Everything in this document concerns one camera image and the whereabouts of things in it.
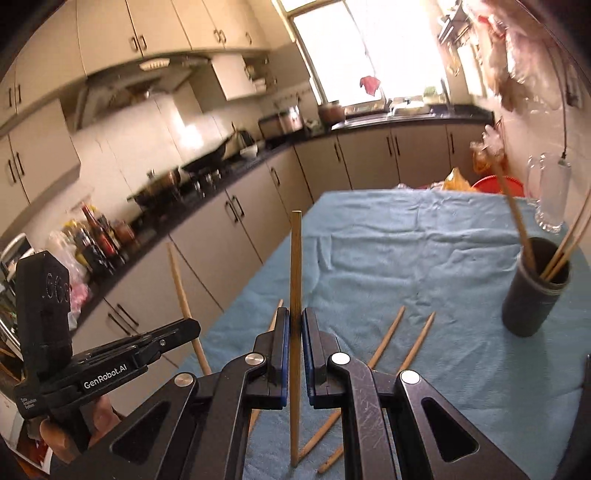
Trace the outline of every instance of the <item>wooden dowel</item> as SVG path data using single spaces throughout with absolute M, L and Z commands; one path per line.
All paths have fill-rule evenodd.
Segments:
M 402 320 L 402 316 L 404 315 L 404 310 L 405 310 L 404 306 L 400 307 L 400 310 L 398 311 L 396 318 L 392 322 L 392 325 L 390 325 L 390 328 L 386 332 L 386 335 L 382 339 L 382 342 L 379 344 L 373 357 L 368 362 L 368 364 L 367 364 L 368 367 L 375 368 L 376 364 L 379 361 L 379 358 L 382 356 L 382 353 L 384 353 L 384 350 L 388 346 L 388 343 L 390 342 L 390 339 L 392 338 L 392 335 L 394 334 L 396 327 L 400 323 L 400 320 Z M 306 445 L 304 445 L 304 448 L 302 448 L 302 450 L 300 450 L 298 462 L 301 462 L 302 458 L 304 458 L 306 455 L 308 455 L 314 449 L 314 447 L 316 445 L 318 445 L 318 442 L 322 440 L 324 435 L 326 435 L 328 433 L 330 428 L 336 423 L 336 421 L 339 418 L 340 418 L 340 408 L 338 410 L 334 411 L 330 415 L 328 420 L 326 420 L 326 422 L 324 422 L 324 425 L 322 425 L 322 427 L 320 427 L 318 429 L 318 432 L 316 432 L 314 434 L 314 436 L 308 441 L 308 443 L 306 443 Z
M 300 440 L 301 358 L 301 211 L 291 212 L 290 268 L 290 461 L 297 466 Z
M 552 259 L 548 262 L 548 265 L 546 265 L 546 268 L 544 269 L 544 271 L 540 275 L 540 277 L 543 280 L 548 279 L 550 272 L 556 266 L 560 257 L 563 255 L 564 247 L 566 247 L 567 242 L 570 240 L 570 238 L 574 234 L 574 231 L 579 226 L 579 222 L 581 221 L 581 218 L 583 217 L 583 211 L 587 208 L 587 204 L 589 202 L 590 197 L 591 197 L 591 187 L 587 189 L 587 194 L 585 195 L 585 200 L 583 202 L 583 206 L 579 210 L 579 213 L 577 214 L 577 216 L 574 220 L 573 226 L 571 228 L 569 228 L 569 231 L 566 233 L 563 240 L 560 242 L 560 246 L 558 247 L 558 250 L 554 253 L 554 255 L 552 256 Z
M 183 280 L 181 279 L 181 271 L 178 267 L 177 258 L 174 254 L 174 245 L 172 242 L 167 243 L 168 248 L 168 260 L 170 262 L 170 270 L 173 273 L 173 280 L 174 280 L 174 287 L 177 290 L 177 297 L 178 297 L 178 304 L 181 307 L 181 312 L 183 312 L 183 317 L 186 319 L 192 319 L 191 310 L 189 309 L 189 302 L 187 301 L 187 294 L 183 288 Z M 193 345 L 193 350 L 195 351 L 195 355 L 197 355 L 197 360 L 199 362 L 199 366 L 201 367 L 201 371 L 204 375 L 211 375 L 212 369 L 207 363 L 207 358 L 205 357 L 205 352 L 203 351 L 203 347 L 201 346 L 201 341 L 199 338 L 195 338 L 191 340 L 191 344 Z
M 560 261 L 556 264 L 556 266 L 552 269 L 549 273 L 548 277 L 545 279 L 548 282 L 551 282 L 552 279 L 556 276 L 556 274 L 562 269 L 567 261 L 569 261 L 570 256 L 573 254 L 574 250 L 579 246 L 579 243 L 583 239 L 583 235 L 587 231 L 587 227 L 589 227 L 589 223 L 591 223 L 591 215 L 587 218 L 583 229 L 579 232 L 579 234 L 575 237 L 573 243 L 568 248 L 568 250 L 564 253 L 564 255 L 560 258 Z
M 277 308 L 275 309 L 275 313 L 273 314 L 273 318 L 271 320 L 271 324 L 269 325 L 269 328 L 267 329 L 267 332 L 272 332 L 273 330 L 275 330 L 275 323 L 277 321 L 277 310 L 280 309 L 281 307 L 283 307 L 283 299 L 281 299 L 279 301 L 279 303 L 277 304 Z M 255 422 L 260 414 L 261 414 L 261 411 L 258 408 L 255 408 L 252 411 L 251 421 L 248 424 L 248 436 L 251 435 L 252 429 L 255 427 Z
M 402 362 L 402 365 L 400 365 L 400 368 L 398 369 L 398 372 L 396 373 L 397 375 L 400 372 L 406 370 L 410 366 L 410 364 L 413 362 L 414 358 L 417 356 L 417 353 L 420 350 L 421 345 L 423 344 L 427 334 L 429 333 L 429 328 L 431 328 L 431 324 L 433 323 L 434 319 L 435 319 L 435 312 L 433 312 L 431 315 L 429 315 L 429 318 L 425 322 L 425 326 L 421 330 L 421 333 L 419 334 L 417 341 L 414 342 L 414 345 L 410 349 L 407 357 L 404 359 L 404 362 Z M 325 463 L 323 463 L 320 466 L 320 468 L 318 469 L 318 473 L 324 473 L 330 467 L 332 467 L 336 463 L 336 461 L 340 458 L 340 456 L 343 455 L 344 451 L 345 450 L 342 445 L 339 448 L 337 448 L 336 451 L 329 457 L 329 459 L 327 461 L 325 461 Z
M 507 203 L 509 203 L 509 208 L 513 215 L 513 221 L 515 222 L 515 226 L 517 227 L 517 232 L 519 233 L 519 238 L 521 240 L 521 245 L 523 246 L 525 264 L 532 272 L 536 272 L 534 251 L 531 248 L 530 238 L 527 236 L 527 230 L 525 229 L 525 225 L 523 223 L 523 218 L 521 217 L 519 207 L 517 206 L 517 203 L 513 198 L 513 195 L 511 194 L 511 190 L 509 189 L 509 185 L 505 180 L 505 176 L 503 175 L 503 171 L 501 170 L 499 164 L 495 160 L 493 160 L 491 162 L 491 167 L 493 173 L 496 175 L 497 180 L 501 184 L 501 188 L 503 190 L 503 193 L 505 194 Z

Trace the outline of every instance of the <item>wall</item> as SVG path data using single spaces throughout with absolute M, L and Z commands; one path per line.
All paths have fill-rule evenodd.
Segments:
M 230 102 L 204 115 L 188 84 L 174 96 L 156 96 L 123 109 L 72 135 L 82 164 L 80 178 L 23 231 L 35 248 L 44 248 L 51 230 L 81 217 L 80 202 L 93 203 L 111 219 L 131 219 L 139 207 L 126 198 L 147 182 L 148 170 L 166 171 L 213 150 L 232 132 L 232 123 L 258 140 L 261 115 L 254 99 Z

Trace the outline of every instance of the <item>window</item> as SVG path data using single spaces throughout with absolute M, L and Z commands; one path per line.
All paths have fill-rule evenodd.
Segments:
M 327 101 L 367 102 L 365 76 L 382 83 L 386 98 L 439 89 L 445 75 L 420 0 L 282 0 Z

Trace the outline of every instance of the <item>kitchen countertop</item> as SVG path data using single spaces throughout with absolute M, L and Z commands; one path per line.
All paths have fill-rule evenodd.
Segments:
M 288 141 L 278 147 L 264 149 L 259 151 L 258 155 L 251 159 L 243 159 L 232 164 L 232 171 L 226 175 L 217 185 L 216 192 L 210 192 L 205 197 L 195 197 L 183 203 L 176 203 L 171 206 L 171 212 L 166 216 L 166 220 L 159 222 L 157 227 L 147 228 L 137 232 L 139 245 L 129 253 L 129 260 L 125 265 L 119 267 L 114 275 L 90 285 L 91 298 L 82 307 L 78 325 L 82 325 L 90 316 L 95 307 L 104 299 L 104 297 L 119 283 L 119 281 L 133 269 L 158 243 L 160 243 L 172 230 L 181 225 L 187 218 L 199 210 L 203 205 L 224 191 L 227 187 L 238 181 L 251 170 L 258 167 L 261 163 L 277 155 L 278 153 L 293 147 L 302 142 L 316 138 L 325 138 L 332 135 L 341 134 L 350 130 L 383 128 L 387 125 L 399 124 L 449 124 L 449 123 L 477 123 L 493 124 L 494 117 L 492 112 L 484 110 L 474 105 L 456 105 L 454 113 L 448 113 L 445 105 L 434 106 L 434 114 L 417 116 L 391 116 L 382 115 L 376 118 L 376 115 L 368 116 L 366 119 L 358 118 L 353 122 L 343 122 L 335 125 L 332 130 L 311 132 L 305 137 Z

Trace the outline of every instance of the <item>black cylindrical holder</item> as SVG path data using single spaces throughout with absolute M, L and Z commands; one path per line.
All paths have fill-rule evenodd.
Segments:
M 521 249 L 517 270 L 502 309 L 503 324 L 520 337 L 532 336 L 540 329 L 570 280 L 570 262 L 564 264 L 551 282 L 542 280 L 540 274 L 558 247 L 545 238 L 530 238 L 530 242 L 537 272 L 524 264 Z

